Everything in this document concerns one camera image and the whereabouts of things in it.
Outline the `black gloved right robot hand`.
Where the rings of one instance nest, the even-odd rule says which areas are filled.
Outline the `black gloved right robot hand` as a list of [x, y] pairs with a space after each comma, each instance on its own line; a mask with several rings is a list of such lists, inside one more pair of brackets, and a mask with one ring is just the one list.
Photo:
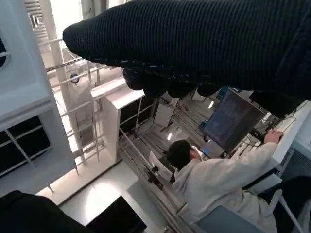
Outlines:
[[134, 0], [66, 27], [63, 41], [153, 97], [233, 87], [311, 98], [308, 0]]

